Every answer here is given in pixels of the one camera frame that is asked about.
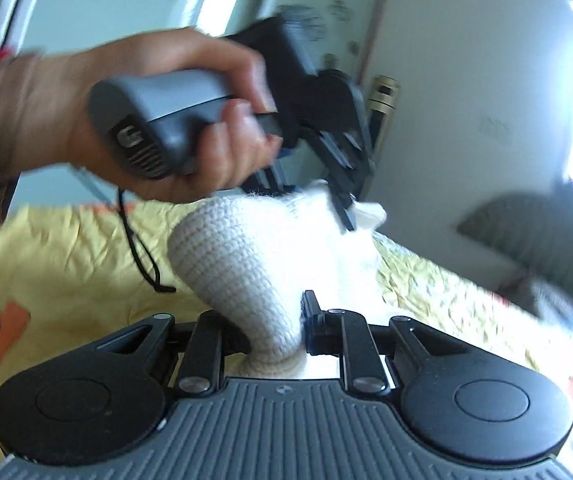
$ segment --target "screw on gray panel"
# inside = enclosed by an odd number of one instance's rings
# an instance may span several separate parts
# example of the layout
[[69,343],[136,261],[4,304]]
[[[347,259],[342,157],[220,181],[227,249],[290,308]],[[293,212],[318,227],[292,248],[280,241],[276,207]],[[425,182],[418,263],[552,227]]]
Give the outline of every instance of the screw on gray panel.
[[211,387],[204,377],[185,377],[178,382],[180,390],[188,394],[202,394]]
[[364,394],[377,394],[387,385],[377,377],[358,377],[353,379],[353,387]]

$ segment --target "bed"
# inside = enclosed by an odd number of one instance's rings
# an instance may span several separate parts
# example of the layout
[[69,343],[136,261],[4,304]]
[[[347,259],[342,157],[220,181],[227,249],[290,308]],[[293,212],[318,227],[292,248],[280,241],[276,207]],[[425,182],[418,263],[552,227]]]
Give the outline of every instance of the bed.
[[[166,238],[199,204],[131,206],[134,228],[159,263]],[[381,234],[377,280],[391,311],[422,322],[554,380],[573,400],[573,334],[441,269]],[[164,265],[156,294],[132,262],[119,218],[103,206],[23,208],[0,227],[0,384],[9,376],[156,312],[178,322],[205,310]],[[573,472],[573,431],[561,462]]]

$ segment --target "hand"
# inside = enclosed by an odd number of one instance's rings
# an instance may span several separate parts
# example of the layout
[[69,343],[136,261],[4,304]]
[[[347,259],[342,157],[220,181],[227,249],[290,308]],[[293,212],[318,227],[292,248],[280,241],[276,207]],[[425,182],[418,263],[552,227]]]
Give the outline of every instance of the hand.
[[[94,131],[87,115],[90,88],[113,75],[148,76],[186,68],[224,73],[238,98],[224,108],[220,123],[202,132],[195,174],[163,180],[136,178],[118,166]],[[139,34],[78,54],[45,57],[32,66],[20,58],[4,70],[0,99],[20,99],[19,105],[13,103],[19,112],[6,114],[19,116],[20,124],[15,128],[0,124],[0,146],[10,147],[10,153],[2,155],[7,159],[0,168],[3,178],[66,162],[145,200],[185,203],[239,186],[254,171],[268,166],[281,145],[279,137],[265,137],[252,115],[275,111],[262,57],[237,43],[192,29]],[[28,87],[24,95],[17,95],[22,86],[18,81],[14,93],[9,93],[7,86],[17,79],[25,84],[23,88]],[[2,138],[9,135],[15,138]]]

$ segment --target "gray pillow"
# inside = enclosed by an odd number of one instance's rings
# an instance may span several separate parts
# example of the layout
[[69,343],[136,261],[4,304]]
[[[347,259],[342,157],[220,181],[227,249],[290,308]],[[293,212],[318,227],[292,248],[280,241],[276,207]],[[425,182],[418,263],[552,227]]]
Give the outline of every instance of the gray pillow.
[[483,205],[457,231],[573,294],[573,188],[516,193]]

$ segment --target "white crochet hat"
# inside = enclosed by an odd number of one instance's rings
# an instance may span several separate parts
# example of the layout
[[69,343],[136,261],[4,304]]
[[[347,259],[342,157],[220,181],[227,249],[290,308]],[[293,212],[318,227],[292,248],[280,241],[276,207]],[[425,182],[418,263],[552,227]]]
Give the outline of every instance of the white crochet hat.
[[214,198],[173,230],[168,254],[177,277],[249,338],[252,352],[237,375],[337,376],[335,358],[316,357],[314,370],[305,369],[311,358],[302,343],[304,290],[314,290],[324,310],[346,308],[387,322],[372,241],[386,214],[378,204],[356,203],[354,210],[358,229],[348,232],[318,181],[284,198]]

